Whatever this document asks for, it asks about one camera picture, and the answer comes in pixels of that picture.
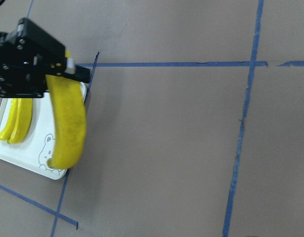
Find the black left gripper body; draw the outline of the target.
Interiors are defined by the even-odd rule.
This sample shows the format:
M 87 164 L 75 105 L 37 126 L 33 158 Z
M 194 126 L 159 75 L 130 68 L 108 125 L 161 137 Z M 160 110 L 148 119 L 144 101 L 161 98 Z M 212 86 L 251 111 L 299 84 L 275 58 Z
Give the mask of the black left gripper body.
M 45 76 L 62 74 L 65 59 L 47 59 L 38 53 L 18 50 L 15 31 L 0 32 L 0 97 L 41 98 L 47 90 Z

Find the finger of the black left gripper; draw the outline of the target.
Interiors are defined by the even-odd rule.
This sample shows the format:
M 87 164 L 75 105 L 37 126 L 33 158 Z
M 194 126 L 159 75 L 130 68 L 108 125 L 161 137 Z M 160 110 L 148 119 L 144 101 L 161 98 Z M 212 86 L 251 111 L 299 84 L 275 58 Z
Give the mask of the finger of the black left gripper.
M 90 69 L 76 65 L 74 60 L 68 57 L 66 58 L 64 77 L 78 82 L 89 83 Z
M 47 59 L 65 59 L 65 46 L 29 18 L 19 20 L 13 44 Z

